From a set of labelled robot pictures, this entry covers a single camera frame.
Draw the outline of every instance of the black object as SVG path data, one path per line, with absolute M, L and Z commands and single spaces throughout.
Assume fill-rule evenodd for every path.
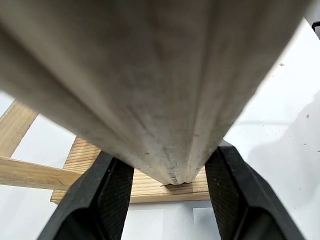
M 205 164 L 222 240 L 303 240 L 268 183 L 222 141 Z M 134 169 L 101 152 L 69 189 L 38 240 L 120 240 Z
M 314 23 L 312 23 L 311 28 L 313 29 L 313 31 L 316 31 L 316 27 L 320 26 L 320 21 L 315 21 Z

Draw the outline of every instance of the white table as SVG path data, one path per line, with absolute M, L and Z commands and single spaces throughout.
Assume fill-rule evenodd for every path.
M 272 186 L 308 240 L 320 239 L 320 41 L 303 20 L 225 136 Z M 13 101 L 0 93 L 0 114 Z M 39 115 L 12 158 L 61 168 L 75 135 Z M 0 239 L 34 240 L 51 190 L 0 186 Z M 220 239 L 209 201 L 132 204 L 123 240 Z

